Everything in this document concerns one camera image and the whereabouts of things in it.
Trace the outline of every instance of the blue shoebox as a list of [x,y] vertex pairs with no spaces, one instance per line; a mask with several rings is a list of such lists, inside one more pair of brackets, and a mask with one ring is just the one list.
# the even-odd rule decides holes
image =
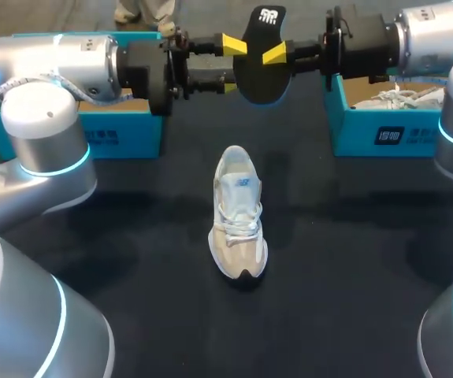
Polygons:
[[[435,84],[400,84],[401,89],[421,91]],[[352,109],[393,83],[369,84],[367,78],[332,78],[325,93],[333,153],[337,157],[430,158],[438,136],[438,109]]]
[[[118,41],[120,46],[127,46],[128,42],[137,39],[161,38],[157,32],[141,31],[96,31],[66,34],[109,34]],[[136,99],[106,108],[81,102],[79,115],[84,133],[91,146],[93,158],[152,159],[159,156],[163,119],[150,114],[145,100]],[[0,117],[0,159],[13,158],[15,158],[13,147]]]

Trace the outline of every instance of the insole logo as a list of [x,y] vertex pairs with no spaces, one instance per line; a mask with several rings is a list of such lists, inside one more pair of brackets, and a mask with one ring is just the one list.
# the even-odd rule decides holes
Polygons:
[[267,24],[274,25],[277,22],[277,17],[279,13],[276,10],[270,10],[267,8],[261,9],[259,14],[259,20],[261,22],[266,22]]

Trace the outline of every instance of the logo on box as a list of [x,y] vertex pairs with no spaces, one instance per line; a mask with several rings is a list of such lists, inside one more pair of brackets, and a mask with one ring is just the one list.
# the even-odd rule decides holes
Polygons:
[[378,128],[375,144],[381,146],[395,146],[401,142],[405,128],[400,126],[384,126]]
[[97,130],[84,133],[88,143],[94,146],[118,146],[119,139],[116,130]]

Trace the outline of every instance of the shoe tongue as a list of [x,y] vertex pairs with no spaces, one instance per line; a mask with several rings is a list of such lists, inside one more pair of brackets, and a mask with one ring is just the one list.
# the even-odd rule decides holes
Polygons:
[[220,179],[225,215],[242,220],[253,213],[259,200],[259,178],[254,174],[227,173]]

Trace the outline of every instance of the sneaker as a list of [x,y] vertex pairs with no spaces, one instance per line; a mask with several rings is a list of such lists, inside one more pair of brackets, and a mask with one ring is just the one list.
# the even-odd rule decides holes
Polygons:
[[371,100],[361,101],[353,107],[356,109],[403,109],[406,105],[415,106],[415,100],[410,96],[416,94],[416,91],[401,91],[399,85],[395,84],[395,89],[382,91]]
[[417,109],[441,109],[444,105],[445,88],[434,87],[419,93],[415,99]]
[[223,153],[214,177],[214,226],[210,252],[221,272],[232,282],[259,281],[268,260],[259,217],[261,181],[247,152],[230,146]]
[[134,14],[127,10],[119,0],[116,2],[116,10],[114,11],[114,21],[118,24],[130,24],[137,20],[140,13]]

